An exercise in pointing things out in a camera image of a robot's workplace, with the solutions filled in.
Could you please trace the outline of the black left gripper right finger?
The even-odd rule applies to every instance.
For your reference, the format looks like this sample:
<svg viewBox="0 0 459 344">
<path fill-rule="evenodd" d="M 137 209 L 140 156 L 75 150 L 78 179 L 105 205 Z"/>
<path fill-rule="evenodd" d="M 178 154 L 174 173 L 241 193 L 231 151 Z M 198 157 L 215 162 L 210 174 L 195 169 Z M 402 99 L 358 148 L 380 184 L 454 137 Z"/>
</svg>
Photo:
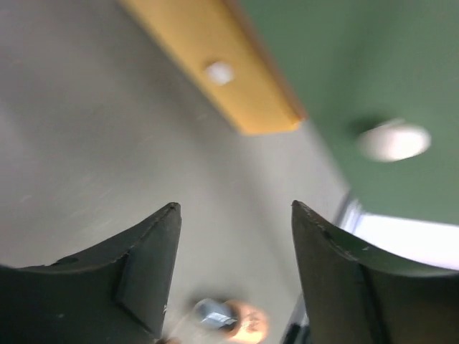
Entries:
<svg viewBox="0 0 459 344">
<path fill-rule="evenodd" d="M 380 249 L 292 204 L 312 343 L 456 343 L 458 272 Z"/>
</svg>

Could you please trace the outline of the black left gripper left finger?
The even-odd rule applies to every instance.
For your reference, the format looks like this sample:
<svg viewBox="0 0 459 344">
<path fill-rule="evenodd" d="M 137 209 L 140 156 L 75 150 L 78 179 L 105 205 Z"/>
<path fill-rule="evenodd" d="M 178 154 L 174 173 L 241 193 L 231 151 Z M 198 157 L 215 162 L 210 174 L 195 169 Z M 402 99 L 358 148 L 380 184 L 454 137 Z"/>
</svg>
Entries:
<svg viewBox="0 0 459 344">
<path fill-rule="evenodd" d="M 3 343 L 155 343 L 181 233 L 170 203 L 48 266 L 1 267 Z"/>
</svg>

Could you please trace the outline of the beige foundation bottle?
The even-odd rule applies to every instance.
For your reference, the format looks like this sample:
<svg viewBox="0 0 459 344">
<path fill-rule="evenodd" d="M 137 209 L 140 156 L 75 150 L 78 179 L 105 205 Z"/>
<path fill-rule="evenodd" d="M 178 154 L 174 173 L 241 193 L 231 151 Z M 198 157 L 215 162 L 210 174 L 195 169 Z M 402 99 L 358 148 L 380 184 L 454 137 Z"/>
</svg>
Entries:
<svg viewBox="0 0 459 344">
<path fill-rule="evenodd" d="M 195 304 L 193 313 L 200 325 L 233 343 L 261 343 L 268 336 L 267 315 L 246 302 L 206 298 Z"/>
</svg>

